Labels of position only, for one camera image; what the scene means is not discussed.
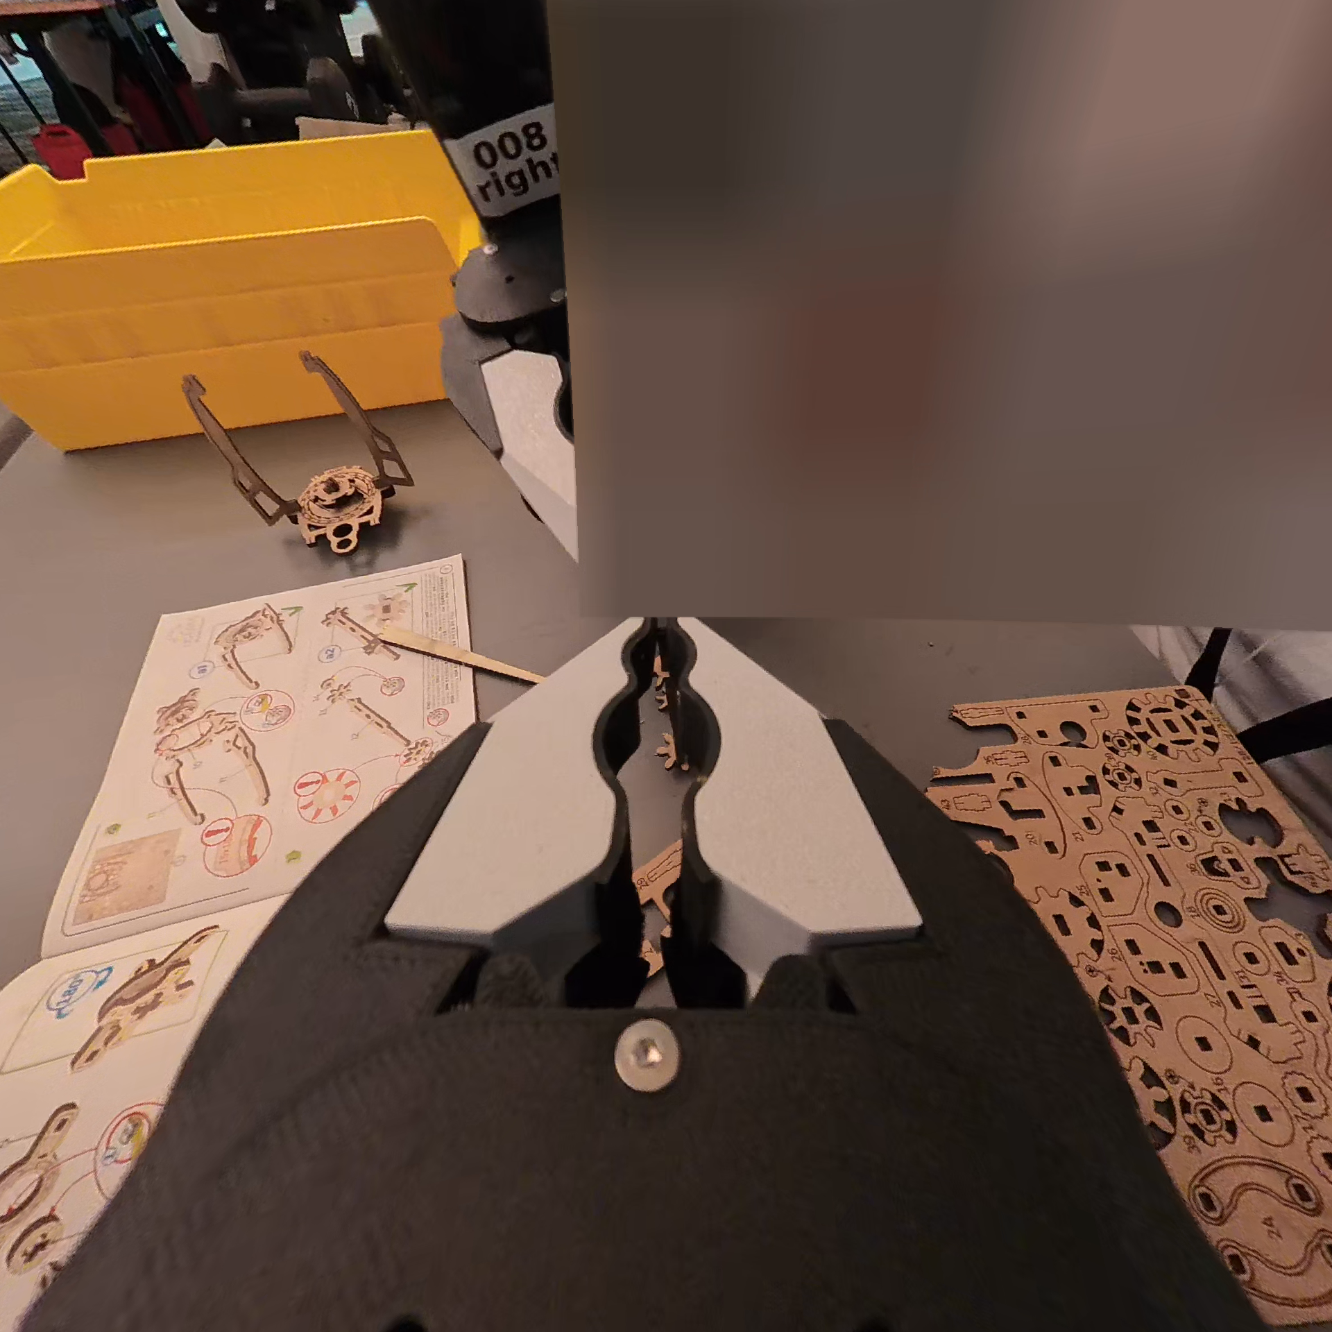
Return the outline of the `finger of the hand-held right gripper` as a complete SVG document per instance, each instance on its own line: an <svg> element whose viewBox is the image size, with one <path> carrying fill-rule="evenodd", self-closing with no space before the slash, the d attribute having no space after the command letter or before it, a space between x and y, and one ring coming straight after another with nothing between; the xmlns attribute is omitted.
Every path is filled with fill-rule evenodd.
<svg viewBox="0 0 1332 1332"><path fill-rule="evenodd" d="M577 559L574 444L557 417L563 374L552 355L510 349L480 364L498 461L523 501Z"/></svg>

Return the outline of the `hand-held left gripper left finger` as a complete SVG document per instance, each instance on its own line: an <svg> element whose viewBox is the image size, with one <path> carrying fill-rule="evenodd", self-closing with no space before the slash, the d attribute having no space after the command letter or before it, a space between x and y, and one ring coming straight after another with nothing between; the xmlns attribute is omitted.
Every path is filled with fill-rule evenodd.
<svg viewBox="0 0 1332 1332"><path fill-rule="evenodd" d="M649 674L651 621L628 618L497 711L389 932L523 954L569 1005L631 1005L646 963L618 771Z"/></svg>

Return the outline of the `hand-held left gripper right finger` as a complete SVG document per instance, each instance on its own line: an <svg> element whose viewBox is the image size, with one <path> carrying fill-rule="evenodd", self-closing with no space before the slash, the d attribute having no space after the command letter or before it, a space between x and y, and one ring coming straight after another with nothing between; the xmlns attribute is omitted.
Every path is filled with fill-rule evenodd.
<svg viewBox="0 0 1332 1332"><path fill-rule="evenodd" d="M668 970L726 996L776 957L910 941L923 920L822 714L702 621L668 621L682 808Z"/></svg>

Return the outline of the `slotted wooden bar with gear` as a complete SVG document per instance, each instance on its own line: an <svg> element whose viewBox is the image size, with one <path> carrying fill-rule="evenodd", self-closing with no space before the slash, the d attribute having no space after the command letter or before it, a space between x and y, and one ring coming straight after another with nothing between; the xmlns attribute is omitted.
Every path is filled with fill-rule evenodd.
<svg viewBox="0 0 1332 1332"><path fill-rule="evenodd" d="M663 713L670 729L661 732L661 746L655 754L663 759L670 771L685 772L691 759L691 722L686 703L688 673L695 657L691 637L677 620L658 618L654 621L652 648L652 694L654 682L668 680L671 704Z"/></svg>

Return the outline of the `partly built wooden model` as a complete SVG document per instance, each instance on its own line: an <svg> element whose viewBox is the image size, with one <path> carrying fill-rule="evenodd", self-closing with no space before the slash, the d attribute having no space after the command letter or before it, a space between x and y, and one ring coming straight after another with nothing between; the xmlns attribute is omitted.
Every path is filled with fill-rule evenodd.
<svg viewBox="0 0 1332 1332"><path fill-rule="evenodd" d="M205 405L205 387L193 374L183 376L180 387L204 436L226 460L232 485L266 524L285 518L298 526L307 546L325 540L334 555L349 555L356 547L362 528L378 524L383 501L396 487L412 487L414 481L395 441L372 424L337 373L309 350L300 352L300 361L307 373L324 378L343 414L355 426L371 466L365 469L349 464L324 470L313 475L294 498L282 498L250 466L224 426Z"/></svg>

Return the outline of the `laser-cut wooden parts sheet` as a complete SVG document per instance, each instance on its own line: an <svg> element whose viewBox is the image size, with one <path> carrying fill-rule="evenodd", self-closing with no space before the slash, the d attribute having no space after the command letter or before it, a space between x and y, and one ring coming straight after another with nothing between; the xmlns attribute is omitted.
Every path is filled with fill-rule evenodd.
<svg viewBox="0 0 1332 1332"><path fill-rule="evenodd" d="M1098 1012L1158 1157L1265 1323L1330 1311L1329 956L1253 901L1329 858L1186 686L957 704L1006 726L926 796L1007 870Z"/></svg>

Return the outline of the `thin wooden stick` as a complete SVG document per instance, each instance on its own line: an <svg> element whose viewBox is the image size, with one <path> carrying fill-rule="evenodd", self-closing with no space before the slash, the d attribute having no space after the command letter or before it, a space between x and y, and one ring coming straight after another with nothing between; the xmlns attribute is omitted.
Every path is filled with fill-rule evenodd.
<svg viewBox="0 0 1332 1332"><path fill-rule="evenodd" d="M378 633L378 639L384 643L402 646L424 657L448 660L475 672L495 674L525 685L538 685L544 679L543 674L537 674L492 657L476 654L472 649L446 643L441 639L406 630L401 626L384 626Z"/></svg>

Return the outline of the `printed instruction booklet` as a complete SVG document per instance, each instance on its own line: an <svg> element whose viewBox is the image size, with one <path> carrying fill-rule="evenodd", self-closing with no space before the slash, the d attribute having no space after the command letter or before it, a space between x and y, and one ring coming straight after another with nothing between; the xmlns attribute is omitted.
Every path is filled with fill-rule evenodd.
<svg viewBox="0 0 1332 1332"><path fill-rule="evenodd" d="M165 614L1 997L1 1318L62 1272L210 1007L303 874L475 722L464 559Z"/></svg>

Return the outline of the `black office chair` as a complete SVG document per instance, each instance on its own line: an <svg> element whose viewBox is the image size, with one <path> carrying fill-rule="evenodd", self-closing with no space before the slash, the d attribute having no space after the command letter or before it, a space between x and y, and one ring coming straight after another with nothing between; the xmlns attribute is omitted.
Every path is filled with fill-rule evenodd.
<svg viewBox="0 0 1332 1332"><path fill-rule="evenodd" d="M415 108L367 3L196 1L183 16L220 41L192 93L227 145L294 140L301 124L332 131L408 128Z"/></svg>

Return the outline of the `yellow plastic bin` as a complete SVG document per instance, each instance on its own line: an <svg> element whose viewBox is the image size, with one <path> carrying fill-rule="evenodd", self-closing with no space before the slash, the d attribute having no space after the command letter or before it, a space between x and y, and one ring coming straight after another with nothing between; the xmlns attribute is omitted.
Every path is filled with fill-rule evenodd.
<svg viewBox="0 0 1332 1332"><path fill-rule="evenodd" d="M439 324L480 242L433 133L94 156L1 183L1 399L60 450L443 398Z"/></svg>

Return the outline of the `small wooden cutout frame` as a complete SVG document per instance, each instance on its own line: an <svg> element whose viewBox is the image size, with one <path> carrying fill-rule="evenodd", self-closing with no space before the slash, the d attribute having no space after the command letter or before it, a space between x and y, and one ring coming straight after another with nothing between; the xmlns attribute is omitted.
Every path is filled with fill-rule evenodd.
<svg viewBox="0 0 1332 1332"><path fill-rule="evenodd" d="M661 944L671 933L674 886L680 864L682 842L674 840L633 870L633 886L643 919L640 957L648 978L654 978L663 968Z"/></svg>

